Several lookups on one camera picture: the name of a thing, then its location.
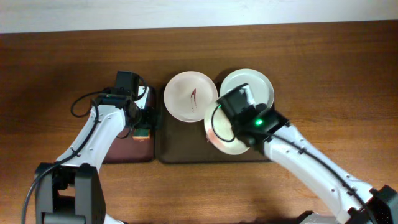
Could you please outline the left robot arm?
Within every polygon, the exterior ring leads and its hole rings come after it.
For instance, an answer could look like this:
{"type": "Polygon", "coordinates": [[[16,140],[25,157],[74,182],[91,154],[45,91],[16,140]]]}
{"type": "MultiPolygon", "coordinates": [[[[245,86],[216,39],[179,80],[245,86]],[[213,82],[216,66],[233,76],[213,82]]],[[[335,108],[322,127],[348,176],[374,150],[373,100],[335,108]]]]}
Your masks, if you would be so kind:
{"type": "Polygon", "coordinates": [[[115,139],[124,129],[143,126],[137,105],[149,87],[134,72],[118,71],[113,87],[88,93],[88,120],[71,146],[53,163],[40,163],[25,196],[21,223],[26,222],[31,197],[37,223],[118,223],[106,212],[99,171],[115,139]]]}

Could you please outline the green and orange sponge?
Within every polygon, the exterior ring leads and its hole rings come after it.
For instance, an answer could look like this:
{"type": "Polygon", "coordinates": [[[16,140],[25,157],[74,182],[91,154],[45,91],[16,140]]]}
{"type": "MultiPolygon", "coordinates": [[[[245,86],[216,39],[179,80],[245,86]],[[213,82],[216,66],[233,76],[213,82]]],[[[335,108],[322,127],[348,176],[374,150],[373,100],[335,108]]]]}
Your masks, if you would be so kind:
{"type": "Polygon", "coordinates": [[[132,138],[135,141],[146,141],[150,139],[150,129],[135,129],[132,138]]]}

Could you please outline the white plate front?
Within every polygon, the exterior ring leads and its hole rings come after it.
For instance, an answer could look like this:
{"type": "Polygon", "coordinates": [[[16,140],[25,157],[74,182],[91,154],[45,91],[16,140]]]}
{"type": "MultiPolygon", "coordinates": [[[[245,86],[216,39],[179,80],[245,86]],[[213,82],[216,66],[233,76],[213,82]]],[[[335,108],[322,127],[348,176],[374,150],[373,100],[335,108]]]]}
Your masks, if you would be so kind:
{"type": "Polygon", "coordinates": [[[214,101],[205,111],[204,127],[209,142],[225,154],[243,154],[249,147],[234,138],[231,123],[218,106],[214,101]]]}

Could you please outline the white plate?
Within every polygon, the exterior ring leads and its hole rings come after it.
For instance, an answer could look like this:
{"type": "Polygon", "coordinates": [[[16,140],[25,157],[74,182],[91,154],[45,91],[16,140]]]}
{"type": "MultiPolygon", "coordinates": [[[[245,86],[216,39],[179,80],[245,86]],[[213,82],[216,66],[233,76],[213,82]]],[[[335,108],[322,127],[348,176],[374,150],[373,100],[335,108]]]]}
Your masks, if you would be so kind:
{"type": "Polygon", "coordinates": [[[264,74],[253,69],[239,69],[230,73],[221,83],[220,96],[245,83],[251,89],[255,104],[264,103],[268,108],[272,107],[274,103],[273,86],[264,74]]]}
{"type": "Polygon", "coordinates": [[[209,142],[225,154],[243,154],[249,147],[234,138],[231,123],[218,106],[214,101],[205,111],[204,127],[209,142]]]}
{"type": "Polygon", "coordinates": [[[164,89],[164,105],[177,120],[194,123],[205,117],[207,107],[218,98],[215,83],[207,75],[181,72],[172,77],[164,89]]]}

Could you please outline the black small sponge tray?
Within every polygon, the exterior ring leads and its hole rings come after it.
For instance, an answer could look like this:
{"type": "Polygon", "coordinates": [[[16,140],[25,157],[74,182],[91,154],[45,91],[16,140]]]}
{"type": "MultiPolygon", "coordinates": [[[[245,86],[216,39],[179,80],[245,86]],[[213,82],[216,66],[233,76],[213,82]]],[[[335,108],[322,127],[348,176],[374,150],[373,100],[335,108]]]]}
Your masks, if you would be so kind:
{"type": "MultiPolygon", "coordinates": [[[[152,86],[150,88],[152,91],[146,108],[157,108],[156,90],[152,86]]],[[[150,131],[150,139],[146,141],[133,140],[134,130],[135,128],[132,130],[126,128],[118,135],[103,161],[105,164],[140,163],[154,159],[156,130],[150,131]]]]}

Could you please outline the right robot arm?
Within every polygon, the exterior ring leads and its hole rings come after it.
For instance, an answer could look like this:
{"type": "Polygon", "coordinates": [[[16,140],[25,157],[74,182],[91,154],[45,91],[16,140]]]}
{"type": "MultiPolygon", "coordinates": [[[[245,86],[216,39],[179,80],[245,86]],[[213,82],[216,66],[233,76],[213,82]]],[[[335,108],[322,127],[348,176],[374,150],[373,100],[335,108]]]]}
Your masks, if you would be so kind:
{"type": "Polygon", "coordinates": [[[262,144],[266,157],[296,176],[333,214],[321,217],[312,212],[303,223],[397,223],[393,188],[376,190],[336,165],[277,110],[255,103],[247,83],[216,102],[231,124],[234,140],[247,147],[262,144]]]}

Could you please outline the large brown serving tray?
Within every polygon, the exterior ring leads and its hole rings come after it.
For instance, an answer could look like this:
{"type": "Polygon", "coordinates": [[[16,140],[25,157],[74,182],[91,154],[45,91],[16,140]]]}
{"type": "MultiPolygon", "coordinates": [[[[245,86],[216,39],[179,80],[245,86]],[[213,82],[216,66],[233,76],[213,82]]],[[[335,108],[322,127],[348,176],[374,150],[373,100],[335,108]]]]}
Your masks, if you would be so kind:
{"type": "Polygon", "coordinates": [[[228,155],[207,141],[203,121],[184,123],[174,118],[164,105],[162,86],[157,93],[159,129],[155,133],[154,156],[164,164],[213,164],[270,162],[255,149],[240,155],[228,155]]]}

